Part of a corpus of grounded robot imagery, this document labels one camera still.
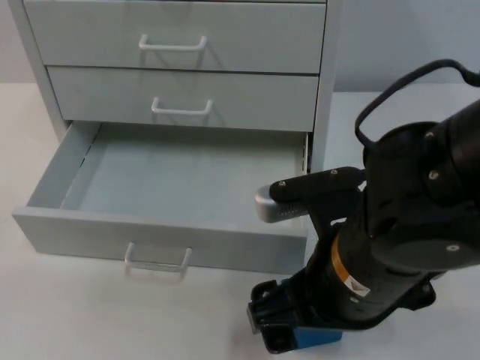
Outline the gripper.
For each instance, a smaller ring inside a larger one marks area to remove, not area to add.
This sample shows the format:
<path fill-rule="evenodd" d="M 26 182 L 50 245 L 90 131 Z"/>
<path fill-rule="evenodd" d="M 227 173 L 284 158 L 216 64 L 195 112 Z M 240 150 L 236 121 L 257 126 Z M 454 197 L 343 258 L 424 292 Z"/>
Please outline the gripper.
<path fill-rule="evenodd" d="M 285 282 L 276 280 L 251 291 L 250 325 L 260 327 L 266 344 L 296 342 L 295 312 L 307 327 L 360 331 L 379 325 L 398 308 L 415 311 L 434 303 L 436 273 L 378 260 L 362 217 L 311 221 L 318 242 L 306 266 L 288 280 L 288 293 Z"/>

